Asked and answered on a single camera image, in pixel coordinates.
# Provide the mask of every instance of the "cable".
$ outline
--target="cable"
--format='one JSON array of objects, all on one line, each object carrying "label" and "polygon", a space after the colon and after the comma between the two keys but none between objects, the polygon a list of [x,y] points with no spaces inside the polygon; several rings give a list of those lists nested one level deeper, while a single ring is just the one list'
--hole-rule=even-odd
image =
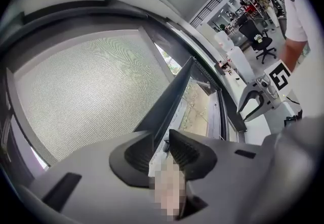
[{"label": "cable", "polygon": [[295,104],[300,105],[298,102],[291,100],[288,96],[286,96],[286,98],[287,98],[289,101],[291,101],[291,102],[293,102],[293,103],[295,103]]}]

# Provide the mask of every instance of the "black slot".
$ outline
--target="black slot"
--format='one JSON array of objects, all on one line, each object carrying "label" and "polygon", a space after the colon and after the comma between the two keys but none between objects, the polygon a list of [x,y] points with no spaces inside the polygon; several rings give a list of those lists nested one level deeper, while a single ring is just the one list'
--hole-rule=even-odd
[{"label": "black slot", "polygon": [[174,129],[169,130],[170,153],[186,180],[204,178],[216,165],[214,151],[194,139],[186,137]]},{"label": "black slot", "polygon": [[237,154],[239,156],[251,158],[251,159],[253,159],[255,157],[255,155],[256,155],[256,153],[248,152],[248,151],[244,151],[244,150],[236,150],[235,154]]},{"label": "black slot", "polygon": [[181,220],[188,216],[191,216],[191,215],[199,212],[200,210],[206,208],[207,206],[208,206],[208,204],[197,196],[193,196],[192,198],[187,197],[183,212],[182,212],[181,216],[179,218],[177,218],[176,220]]},{"label": "black slot", "polygon": [[67,173],[63,178],[44,196],[43,202],[52,209],[60,212],[67,199],[72,194],[81,175]]}]

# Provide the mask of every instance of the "white shirt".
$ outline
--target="white shirt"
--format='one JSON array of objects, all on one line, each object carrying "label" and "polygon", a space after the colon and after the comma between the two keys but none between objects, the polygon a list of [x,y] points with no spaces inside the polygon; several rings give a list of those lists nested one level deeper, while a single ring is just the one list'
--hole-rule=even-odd
[{"label": "white shirt", "polygon": [[308,41],[310,53],[290,77],[291,87],[303,109],[303,116],[324,114],[324,42],[323,30],[308,0],[285,0],[286,37]]}]

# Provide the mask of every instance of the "gray panel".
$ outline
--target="gray panel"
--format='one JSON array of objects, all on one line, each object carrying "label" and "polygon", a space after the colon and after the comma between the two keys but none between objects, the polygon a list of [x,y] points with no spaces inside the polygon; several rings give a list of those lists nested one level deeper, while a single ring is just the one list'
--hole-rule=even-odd
[{"label": "gray panel", "polygon": [[63,215],[80,223],[152,223],[152,219],[159,219],[160,211],[155,210],[150,190],[126,185],[109,167],[113,149],[145,133],[130,133],[85,146],[51,167],[29,188],[41,199],[66,172],[73,172],[82,178],[64,205]]},{"label": "gray panel", "polygon": [[16,187],[17,192],[24,206],[35,216],[41,223],[46,224],[77,224],[78,222],[66,218],[64,215],[53,210],[39,198],[37,198],[30,190],[22,185]]},{"label": "gray panel", "polygon": [[16,79],[32,129],[58,161],[132,132],[168,86],[141,34],[123,32],[105,32],[106,38],[56,50],[38,63],[35,57]]},{"label": "gray panel", "polygon": [[[262,146],[257,146],[179,132],[209,146],[217,156],[215,168],[205,178],[187,182],[188,189],[208,204],[190,217],[190,223],[197,223],[206,216],[222,223],[239,223],[236,218],[242,200],[247,200],[267,172],[275,136],[267,136]],[[256,153],[256,156],[246,158],[235,154],[236,150]]]}]

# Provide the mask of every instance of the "white desk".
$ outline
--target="white desk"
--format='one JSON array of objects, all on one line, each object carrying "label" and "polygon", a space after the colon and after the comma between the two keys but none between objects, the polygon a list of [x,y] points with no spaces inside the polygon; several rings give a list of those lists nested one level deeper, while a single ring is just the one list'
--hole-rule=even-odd
[{"label": "white desk", "polygon": [[[223,76],[223,80],[235,104],[238,105],[243,89],[246,86],[245,82],[233,70],[231,75],[228,72],[226,72]],[[246,115],[249,114],[252,110],[254,110],[257,106],[257,101],[251,99],[245,106],[243,111],[240,113],[242,118],[244,119]],[[271,134],[264,115],[261,115],[249,122],[245,122],[245,125],[247,127],[247,131],[245,132],[245,141],[248,144],[261,145],[264,138]]]}]

